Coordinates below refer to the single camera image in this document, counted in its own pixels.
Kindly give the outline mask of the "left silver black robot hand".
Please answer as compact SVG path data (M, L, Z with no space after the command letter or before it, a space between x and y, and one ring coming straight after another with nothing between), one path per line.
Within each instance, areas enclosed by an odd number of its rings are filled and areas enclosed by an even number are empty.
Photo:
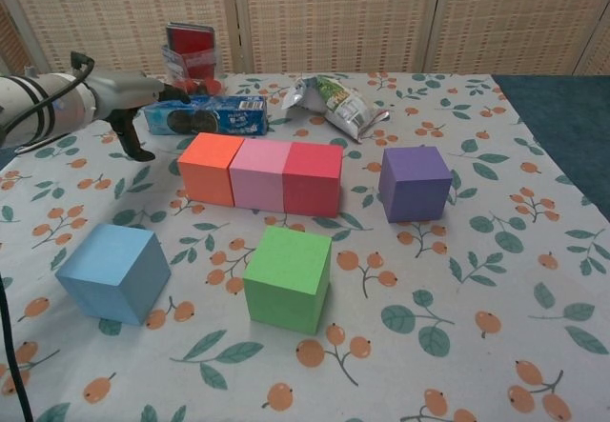
M141 147L133 125L138 111L148 105L179 100L188 104L190 96L175 86L142 72L100 70L85 80L95 97L95 120L109 123L123 151L138 162L152 161L152 152Z

